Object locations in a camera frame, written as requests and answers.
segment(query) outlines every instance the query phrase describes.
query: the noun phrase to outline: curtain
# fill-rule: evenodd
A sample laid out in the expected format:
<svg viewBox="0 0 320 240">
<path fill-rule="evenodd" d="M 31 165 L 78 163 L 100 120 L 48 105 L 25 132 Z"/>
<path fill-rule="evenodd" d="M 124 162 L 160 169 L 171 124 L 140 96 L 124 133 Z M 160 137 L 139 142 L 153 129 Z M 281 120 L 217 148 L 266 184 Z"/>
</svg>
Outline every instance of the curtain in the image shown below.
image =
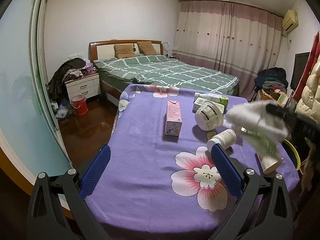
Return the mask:
<svg viewBox="0 0 320 240">
<path fill-rule="evenodd" d="M 240 96 L 249 98 L 258 72 L 274 67 L 282 18 L 235 3 L 183 1 L 173 54 L 190 64 L 239 78 Z"/>
</svg>

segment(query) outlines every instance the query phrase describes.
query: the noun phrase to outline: metal screw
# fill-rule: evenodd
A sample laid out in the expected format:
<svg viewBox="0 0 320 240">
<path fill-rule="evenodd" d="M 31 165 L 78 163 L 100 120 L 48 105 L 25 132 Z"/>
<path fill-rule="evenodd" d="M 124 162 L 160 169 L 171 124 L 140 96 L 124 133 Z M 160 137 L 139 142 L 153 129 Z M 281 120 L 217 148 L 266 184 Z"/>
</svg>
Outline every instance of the metal screw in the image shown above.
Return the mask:
<svg viewBox="0 0 320 240">
<path fill-rule="evenodd" d="M 74 169 L 74 168 L 71 168 L 71 169 L 69 169 L 68 170 L 68 174 L 69 175 L 73 175 L 73 174 L 75 174 L 77 171 L 76 171 L 76 169 Z"/>
<path fill-rule="evenodd" d="M 45 176 L 45 173 L 44 173 L 44 172 L 41 172 L 41 173 L 39 173 L 38 178 L 39 178 L 39 179 L 43 179 L 44 176 Z"/>
<path fill-rule="evenodd" d="M 254 170 L 253 169 L 247 169 L 246 172 L 249 175 L 253 175 L 254 174 Z"/>
<path fill-rule="evenodd" d="M 283 176 L 282 176 L 280 173 L 277 173 L 277 174 L 276 174 L 276 178 L 277 178 L 277 179 L 282 179 Z"/>
</svg>

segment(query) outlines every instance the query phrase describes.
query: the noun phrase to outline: green bedsheet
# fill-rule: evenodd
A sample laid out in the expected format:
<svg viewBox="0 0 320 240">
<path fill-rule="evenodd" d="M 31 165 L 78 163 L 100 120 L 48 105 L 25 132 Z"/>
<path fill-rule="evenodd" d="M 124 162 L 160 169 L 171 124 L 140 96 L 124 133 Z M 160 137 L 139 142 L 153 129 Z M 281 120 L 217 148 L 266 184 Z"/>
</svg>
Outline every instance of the green bedsheet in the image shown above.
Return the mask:
<svg viewBox="0 0 320 240">
<path fill-rule="evenodd" d="M 217 70 L 185 64 L 165 56 L 95 60 L 100 80 L 124 91 L 131 83 L 175 86 L 231 94 L 238 78 Z"/>
</svg>

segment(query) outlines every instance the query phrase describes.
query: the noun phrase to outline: pink box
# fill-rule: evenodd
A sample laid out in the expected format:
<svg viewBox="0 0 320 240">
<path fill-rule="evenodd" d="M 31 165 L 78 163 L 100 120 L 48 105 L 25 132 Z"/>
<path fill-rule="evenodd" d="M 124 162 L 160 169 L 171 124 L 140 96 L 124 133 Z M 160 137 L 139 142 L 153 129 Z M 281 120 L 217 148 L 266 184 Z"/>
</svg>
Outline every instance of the pink box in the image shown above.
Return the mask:
<svg viewBox="0 0 320 240">
<path fill-rule="evenodd" d="M 164 135 L 179 136 L 181 125 L 182 119 L 179 102 L 168 100 Z"/>
</svg>

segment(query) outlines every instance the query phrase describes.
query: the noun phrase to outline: cardboard box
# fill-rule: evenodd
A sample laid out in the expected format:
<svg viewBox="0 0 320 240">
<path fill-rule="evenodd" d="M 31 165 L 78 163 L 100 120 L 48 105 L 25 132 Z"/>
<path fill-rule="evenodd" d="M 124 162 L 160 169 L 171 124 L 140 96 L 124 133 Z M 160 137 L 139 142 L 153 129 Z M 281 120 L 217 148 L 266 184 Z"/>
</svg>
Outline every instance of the cardboard box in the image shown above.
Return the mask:
<svg viewBox="0 0 320 240">
<path fill-rule="evenodd" d="M 279 96 L 277 103 L 281 107 L 286 107 L 288 100 L 289 100 L 289 97 L 287 96 L 287 94 L 284 92 L 281 92 L 281 95 Z"/>
<path fill-rule="evenodd" d="M 279 97 L 280 97 L 280 94 L 281 94 L 281 93 L 276 93 L 276 92 L 273 91 L 273 90 L 270 90 L 269 93 L 270 93 L 271 97 L 272 97 L 274 100 L 278 100 Z"/>
<path fill-rule="evenodd" d="M 179 136 L 182 119 L 178 101 L 168 100 L 164 135 Z"/>
<path fill-rule="evenodd" d="M 193 109 L 192 109 L 192 111 L 193 112 L 196 112 L 199 108 L 200 108 L 200 106 L 202 106 L 205 102 L 210 102 L 210 103 L 212 103 L 212 104 L 215 104 L 218 108 L 219 108 L 219 110 L 220 110 L 220 112 L 221 113 L 223 113 L 224 112 L 224 105 L 222 105 L 222 104 L 218 104 L 218 103 L 216 103 L 216 102 L 213 102 L 213 101 L 210 101 L 210 100 L 207 100 L 207 99 L 203 99 L 203 98 L 197 98 L 196 99 L 196 101 L 193 103 Z"/>
<path fill-rule="evenodd" d="M 256 98 L 256 101 L 258 100 L 273 100 L 273 98 L 271 95 L 260 89 Z"/>
</svg>

